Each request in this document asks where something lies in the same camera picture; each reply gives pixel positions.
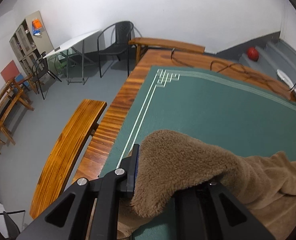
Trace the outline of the black office chair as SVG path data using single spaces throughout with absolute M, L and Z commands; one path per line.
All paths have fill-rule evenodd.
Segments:
M 17 224 L 14 222 L 14 220 L 10 217 L 10 215 L 23 213 L 23 220 L 24 220 L 25 212 L 26 212 L 25 210 L 18 210 L 18 211 L 12 211 L 12 212 L 3 211 L 2 213 L 0 213 L 0 216 L 4 218 L 5 226 L 8 233 L 8 237 L 6 238 L 0 232 L 0 239 L 17 239 L 17 237 L 20 235 L 20 229 L 17 226 Z

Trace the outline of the wooden bench far side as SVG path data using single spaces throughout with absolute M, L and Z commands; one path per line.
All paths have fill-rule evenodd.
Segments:
M 203 54 L 205 51 L 204 46 L 175 40 L 165 40 L 161 38 L 136 37 L 128 41 L 128 44 L 136 46 L 136 64 L 139 63 L 142 56 L 150 47 L 162 49 L 177 49 L 179 51 L 196 54 Z

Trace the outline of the wooden chairs stack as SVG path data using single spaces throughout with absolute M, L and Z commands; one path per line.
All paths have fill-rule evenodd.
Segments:
M 17 82 L 13 77 L 0 90 L 0 133 L 13 145 L 15 145 L 15 140 L 12 138 L 12 132 L 5 125 L 9 114 L 17 104 L 21 104 L 26 109 L 34 111 L 34 108 L 31 106 L 32 101 L 23 89 L 23 83 L 25 81 L 23 79 L 22 82 Z M 6 142 L 0 138 L 0 145 L 5 144 Z

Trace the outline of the brown fleece sweater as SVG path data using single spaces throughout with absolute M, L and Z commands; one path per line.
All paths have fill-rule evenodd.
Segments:
M 276 239 L 296 226 L 296 161 L 284 152 L 240 157 L 186 134 L 158 130 L 140 145 L 131 200 L 119 205 L 117 239 L 160 215 L 172 195 L 217 178 Z

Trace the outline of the white folding table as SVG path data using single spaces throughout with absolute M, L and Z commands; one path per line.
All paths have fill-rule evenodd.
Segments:
M 77 82 L 73 81 L 72 78 L 69 77 L 69 66 L 80 66 L 81 67 L 81 81 L 83 85 L 86 83 L 85 79 L 85 66 L 94 65 L 95 62 L 86 56 L 85 54 L 85 42 L 87 38 L 99 33 L 101 30 L 96 29 L 90 32 L 81 34 L 79 36 L 73 37 L 68 41 L 64 42 L 57 48 L 53 49 L 51 52 L 45 54 L 43 59 L 48 59 L 53 56 L 61 55 L 64 57 L 66 61 L 65 67 L 65 75 L 66 81 L 69 85 L 70 83 Z

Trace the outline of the white power strip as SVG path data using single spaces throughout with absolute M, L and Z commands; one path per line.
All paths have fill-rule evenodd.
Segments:
M 281 69 L 277 70 L 277 76 L 281 81 L 283 81 L 289 87 L 289 91 L 294 92 L 296 96 L 296 81 L 293 82 L 291 78 Z

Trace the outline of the beige glass door cabinet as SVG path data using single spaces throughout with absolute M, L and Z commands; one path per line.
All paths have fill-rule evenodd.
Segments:
M 34 21 L 38 21 L 41 25 L 38 35 L 33 32 Z M 53 50 L 53 45 L 39 11 L 26 16 L 19 23 L 9 43 L 26 75 L 31 74 L 32 66 L 42 52 L 49 53 Z

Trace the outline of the green table mat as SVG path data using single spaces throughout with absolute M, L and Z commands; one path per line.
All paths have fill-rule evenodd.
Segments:
M 284 152 L 296 161 L 296 103 L 208 70 L 152 67 L 102 172 L 120 168 L 134 144 L 164 129 L 244 158 Z M 175 239 L 172 198 L 160 215 L 129 237 Z

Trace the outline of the black metal chair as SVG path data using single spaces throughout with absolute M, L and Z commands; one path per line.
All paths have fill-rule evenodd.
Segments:
M 114 28 L 115 42 L 112 43 L 109 47 L 101 50 L 99 45 L 99 39 L 108 29 Z M 98 64 L 99 64 L 99 74 L 102 77 L 101 70 L 101 60 L 100 56 L 116 56 L 119 61 L 121 59 L 119 56 L 123 53 L 126 53 L 126 63 L 127 63 L 127 76 L 130 75 L 130 40 L 131 34 L 134 29 L 134 24 L 131 21 L 120 21 L 113 23 L 106 27 L 97 37 L 97 51 L 98 51 Z

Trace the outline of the black chair near cabinet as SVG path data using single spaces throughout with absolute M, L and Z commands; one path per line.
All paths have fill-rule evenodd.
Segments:
M 37 87 L 37 93 L 41 93 L 43 99 L 45 99 L 45 96 L 41 88 L 41 78 L 44 75 L 49 74 L 53 79 L 57 79 L 58 81 L 62 82 L 62 80 L 49 69 L 47 58 L 45 58 L 45 56 L 46 52 L 44 51 L 36 59 L 31 68 L 32 81 L 35 83 Z

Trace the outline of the red ball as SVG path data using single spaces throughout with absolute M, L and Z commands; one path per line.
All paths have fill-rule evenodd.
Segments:
M 258 50 L 256 50 L 255 47 L 250 47 L 250 48 L 247 50 L 247 57 L 248 57 L 250 60 L 257 62 L 258 59 L 259 59 L 259 52 L 258 52 Z

